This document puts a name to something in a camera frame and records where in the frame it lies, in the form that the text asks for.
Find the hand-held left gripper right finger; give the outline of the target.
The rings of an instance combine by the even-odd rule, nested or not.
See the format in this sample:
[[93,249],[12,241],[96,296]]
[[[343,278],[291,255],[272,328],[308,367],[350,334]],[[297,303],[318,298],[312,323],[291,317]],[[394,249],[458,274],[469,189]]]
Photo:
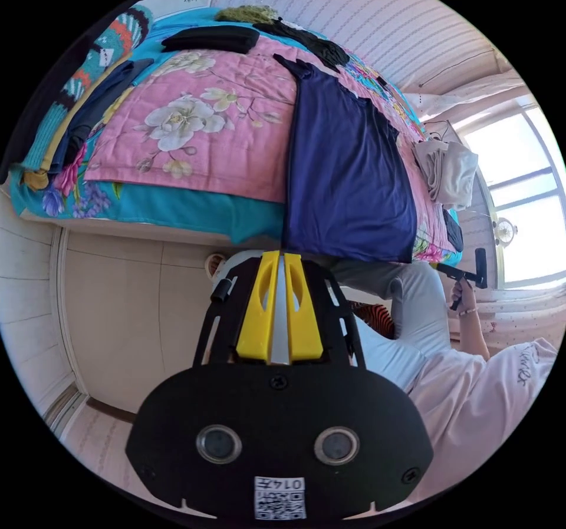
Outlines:
[[284,272],[289,360],[319,360],[323,343],[301,256],[284,254]]

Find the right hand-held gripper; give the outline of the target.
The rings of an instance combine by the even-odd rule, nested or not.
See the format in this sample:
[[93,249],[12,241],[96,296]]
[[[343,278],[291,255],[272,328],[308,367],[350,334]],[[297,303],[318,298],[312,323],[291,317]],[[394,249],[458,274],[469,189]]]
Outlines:
[[[464,277],[470,282],[472,287],[474,285],[476,285],[476,275],[473,274],[473,273],[464,272],[463,270],[459,270],[459,269],[457,269],[453,266],[448,266],[448,265],[442,264],[442,263],[436,263],[435,269],[439,273],[444,274],[448,278],[452,279],[454,281],[454,283]],[[452,304],[451,294],[450,294],[450,301],[451,301],[450,309],[452,310],[456,307],[456,304],[454,304],[454,305]]]

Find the person's right hand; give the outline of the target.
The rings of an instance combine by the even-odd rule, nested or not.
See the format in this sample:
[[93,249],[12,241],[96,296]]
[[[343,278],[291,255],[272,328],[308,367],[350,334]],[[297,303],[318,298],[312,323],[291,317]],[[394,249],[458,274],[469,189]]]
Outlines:
[[454,283],[451,300],[453,305],[456,304],[452,310],[459,318],[478,317],[475,290],[466,278],[463,277]]

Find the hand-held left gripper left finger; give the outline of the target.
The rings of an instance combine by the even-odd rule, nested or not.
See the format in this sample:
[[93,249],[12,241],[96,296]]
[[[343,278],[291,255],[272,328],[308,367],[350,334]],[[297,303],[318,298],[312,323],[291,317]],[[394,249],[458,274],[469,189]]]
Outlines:
[[279,252],[264,252],[257,264],[236,344],[241,359],[269,362],[275,316]]

